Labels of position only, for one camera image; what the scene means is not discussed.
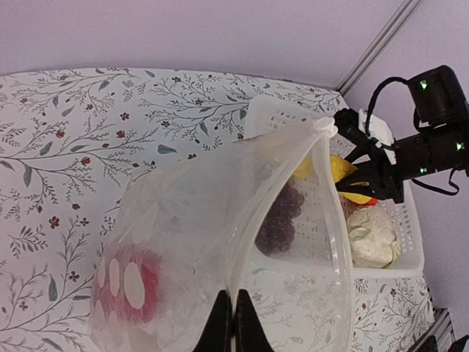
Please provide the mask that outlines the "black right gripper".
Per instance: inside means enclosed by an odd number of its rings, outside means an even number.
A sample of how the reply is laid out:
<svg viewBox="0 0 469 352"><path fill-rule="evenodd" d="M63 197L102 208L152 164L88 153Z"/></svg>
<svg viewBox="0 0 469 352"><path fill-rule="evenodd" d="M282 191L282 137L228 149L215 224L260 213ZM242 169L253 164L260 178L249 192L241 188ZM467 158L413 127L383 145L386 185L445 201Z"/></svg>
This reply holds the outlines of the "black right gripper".
<svg viewBox="0 0 469 352"><path fill-rule="evenodd" d="M367 136L365 122L366 112L362 110L342 109L335 113L335 126L339 135L355 145L345 160L356 168L350 175L336 182L336 188L344 193L402 203L403 181L397 177L396 158L391 149L394 135L386 122L372 116L371 135Z"/></svg>

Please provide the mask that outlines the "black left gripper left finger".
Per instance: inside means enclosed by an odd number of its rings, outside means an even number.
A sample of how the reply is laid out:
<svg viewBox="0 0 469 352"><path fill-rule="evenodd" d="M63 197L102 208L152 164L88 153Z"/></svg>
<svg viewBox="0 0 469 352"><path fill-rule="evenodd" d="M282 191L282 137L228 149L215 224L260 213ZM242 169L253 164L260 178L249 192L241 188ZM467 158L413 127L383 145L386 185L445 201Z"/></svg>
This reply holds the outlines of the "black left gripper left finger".
<svg viewBox="0 0 469 352"><path fill-rule="evenodd" d="M230 352L232 314L230 295L226 290L219 291L193 352Z"/></svg>

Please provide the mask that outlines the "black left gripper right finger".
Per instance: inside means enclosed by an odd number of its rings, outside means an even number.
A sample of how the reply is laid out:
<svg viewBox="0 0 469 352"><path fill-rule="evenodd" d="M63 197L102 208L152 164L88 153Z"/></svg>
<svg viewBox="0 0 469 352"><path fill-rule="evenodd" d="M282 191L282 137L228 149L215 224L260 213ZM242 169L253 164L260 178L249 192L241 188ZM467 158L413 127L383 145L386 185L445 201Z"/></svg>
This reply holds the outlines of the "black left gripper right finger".
<svg viewBox="0 0 469 352"><path fill-rule="evenodd" d="M273 352L249 293L239 290L234 314L234 341L237 352Z"/></svg>

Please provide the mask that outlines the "yellow corn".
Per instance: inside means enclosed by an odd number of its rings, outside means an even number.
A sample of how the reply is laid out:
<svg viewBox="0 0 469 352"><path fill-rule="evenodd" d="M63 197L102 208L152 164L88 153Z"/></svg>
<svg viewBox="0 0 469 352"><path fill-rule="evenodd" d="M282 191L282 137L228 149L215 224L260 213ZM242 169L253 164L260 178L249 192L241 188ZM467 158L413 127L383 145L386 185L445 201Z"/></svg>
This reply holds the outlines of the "yellow corn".
<svg viewBox="0 0 469 352"><path fill-rule="evenodd" d="M378 203L377 199L362 194L353 194L347 192L340 192L340 194L356 205L375 206Z"/></svg>
<svg viewBox="0 0 469 352"><path fill-rule="evenodd" d="M352 165L349 161L346 161L336 155L330 156L330 169L333 175L334 182L337 183L344 179L346 176L351 175L357 167ZM293 177L296 179L307 179L313 174L313 162L310 156L306 156L297 169L293 173Z"/></svg>

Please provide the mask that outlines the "white green cauliflower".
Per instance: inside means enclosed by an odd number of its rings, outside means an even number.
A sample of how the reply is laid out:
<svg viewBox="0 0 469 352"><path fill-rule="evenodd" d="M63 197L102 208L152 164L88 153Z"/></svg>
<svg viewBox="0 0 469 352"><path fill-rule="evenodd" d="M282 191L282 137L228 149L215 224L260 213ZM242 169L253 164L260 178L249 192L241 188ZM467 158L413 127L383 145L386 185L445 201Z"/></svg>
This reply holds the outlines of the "white green cauliflower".
<svg viewBox="0 0 469 352"><path fill-rule="evenodd" d="M355 267L388 268L402 255L396 228L382 208L355 209L347 219L347 231Z"/></svg>

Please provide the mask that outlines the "white plastic basket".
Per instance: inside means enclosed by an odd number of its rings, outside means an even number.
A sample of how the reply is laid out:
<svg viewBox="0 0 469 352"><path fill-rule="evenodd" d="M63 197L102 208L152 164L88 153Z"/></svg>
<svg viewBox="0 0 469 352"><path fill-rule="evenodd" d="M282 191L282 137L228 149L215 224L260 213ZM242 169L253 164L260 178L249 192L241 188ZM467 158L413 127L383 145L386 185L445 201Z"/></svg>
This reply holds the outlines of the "white plastic basket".
<svg viewBox="0 0 469 352"><path fill-rule="evenodd" d="M313 116L298 109L248 113L246 136L270 132L280 125ZM336 134L330 152L345 157L352 144ZM341 197L347 221L355 277L397 279L420 276L424 269L421 227L409 181L404 182L405 201L378 201L377 205L358 206Z"/></svg>

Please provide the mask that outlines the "red bell pepper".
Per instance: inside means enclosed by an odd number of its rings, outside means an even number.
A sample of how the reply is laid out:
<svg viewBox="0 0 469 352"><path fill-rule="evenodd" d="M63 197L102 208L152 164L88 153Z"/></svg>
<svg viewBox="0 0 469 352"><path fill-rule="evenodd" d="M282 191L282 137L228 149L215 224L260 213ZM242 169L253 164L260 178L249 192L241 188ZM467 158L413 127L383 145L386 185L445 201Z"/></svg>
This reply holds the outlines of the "red bell pepper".
<svg viewBox="0 0 469 352"><path fill-rule="evenodd" d="M158 306L160 258L150 249L119 245L104 255L92 284L91 309L109 320L150 322Z"/></svg>

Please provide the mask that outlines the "clear zip top bag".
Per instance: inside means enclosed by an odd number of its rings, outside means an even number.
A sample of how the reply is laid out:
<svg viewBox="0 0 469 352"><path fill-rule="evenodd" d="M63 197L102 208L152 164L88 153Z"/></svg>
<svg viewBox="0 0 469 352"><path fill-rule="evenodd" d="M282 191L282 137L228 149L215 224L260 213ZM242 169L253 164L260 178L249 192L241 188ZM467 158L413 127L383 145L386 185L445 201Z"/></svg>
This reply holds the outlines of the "clear zip top bag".
<svg viewBox="0 0 469 352"><path fill-rule="evenodd" d="M246 136L192 161L134 177L103 256L133 244L160 258L158 306L141 325L93 312L89 336L100 351L193 351L226 290L232 300L231 351L239 290L245 289L273 351L348 351L352 342L352 263L330 171L330 117L257 97L248 113L298 109L302 118ZM296 179L306 156L313 174ZM287 253L266 256L254 241L289 181L304 195Z"/></svg>

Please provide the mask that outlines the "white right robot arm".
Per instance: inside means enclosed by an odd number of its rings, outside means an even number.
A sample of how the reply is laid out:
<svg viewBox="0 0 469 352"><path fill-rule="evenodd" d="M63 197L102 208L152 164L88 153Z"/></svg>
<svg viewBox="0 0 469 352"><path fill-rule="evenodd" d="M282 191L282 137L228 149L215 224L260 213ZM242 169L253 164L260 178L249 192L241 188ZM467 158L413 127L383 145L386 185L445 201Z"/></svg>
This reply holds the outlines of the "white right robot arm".
<svg viewBox="0 0 469 352"><path fill-rule="evenodd" d="M399 140L373 115L379 94L394 82L409 89L415 105L417 132ZM367 109L342 109L334 119L339 135L355 146L346 157L355 171L336 182L338 191L399 204L405 200L404 183L410 180L439 194L459 193L453 181L448 190L419 181L436 172L468 171L468 100L450 67L442 65L409 79L387 78L373 92Z"/></svg>

